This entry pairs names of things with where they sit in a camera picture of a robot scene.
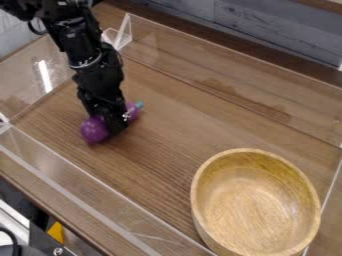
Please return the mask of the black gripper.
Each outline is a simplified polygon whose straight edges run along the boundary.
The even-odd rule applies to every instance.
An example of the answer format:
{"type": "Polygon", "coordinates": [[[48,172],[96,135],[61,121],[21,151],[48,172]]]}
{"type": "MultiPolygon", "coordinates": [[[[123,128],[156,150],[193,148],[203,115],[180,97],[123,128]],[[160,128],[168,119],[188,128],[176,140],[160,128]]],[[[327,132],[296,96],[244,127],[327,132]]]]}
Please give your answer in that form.
{"type": "Polygon", "coordinates": [[[73,55],[69,67],[77,85],[77,98],[89,115],[103,115],[109,134],[116,136],[128,127],[127,106],[121,91],[123,61],[117,50],[101,43],[93,56],[73,55]]]}

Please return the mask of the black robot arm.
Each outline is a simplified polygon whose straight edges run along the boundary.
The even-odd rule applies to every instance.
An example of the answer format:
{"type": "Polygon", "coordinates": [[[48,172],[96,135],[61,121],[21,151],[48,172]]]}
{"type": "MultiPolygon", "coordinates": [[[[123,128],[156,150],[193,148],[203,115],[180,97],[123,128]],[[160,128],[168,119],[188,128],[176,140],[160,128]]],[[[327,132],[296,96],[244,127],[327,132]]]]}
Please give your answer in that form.
{"type": "Polygon", "coordinates": [[[91,116],[104,121],[111,135],[128,127],[123,61],[115,47],[101,40],[92,0],[0,0],[0,9],[24,22],[40,19],[46,34],[65,53],[77,98],[91,116]]]}

